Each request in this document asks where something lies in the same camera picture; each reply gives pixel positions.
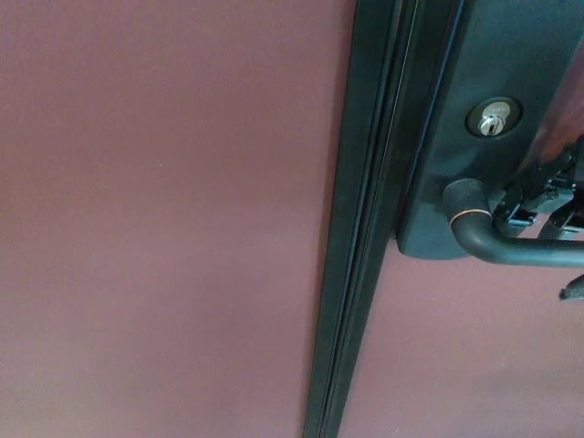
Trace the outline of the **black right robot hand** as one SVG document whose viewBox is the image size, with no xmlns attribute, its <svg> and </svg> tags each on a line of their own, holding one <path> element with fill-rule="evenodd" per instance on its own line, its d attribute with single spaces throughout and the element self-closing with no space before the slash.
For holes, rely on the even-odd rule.
<svg viewBox="0 0 584 438">
<path fill-rule="evenodd" d="M 493 211 L 490 261 L 511 266 L 583 267 L 583 139 L 536 160 L 505 188 Z"/>
</svg>

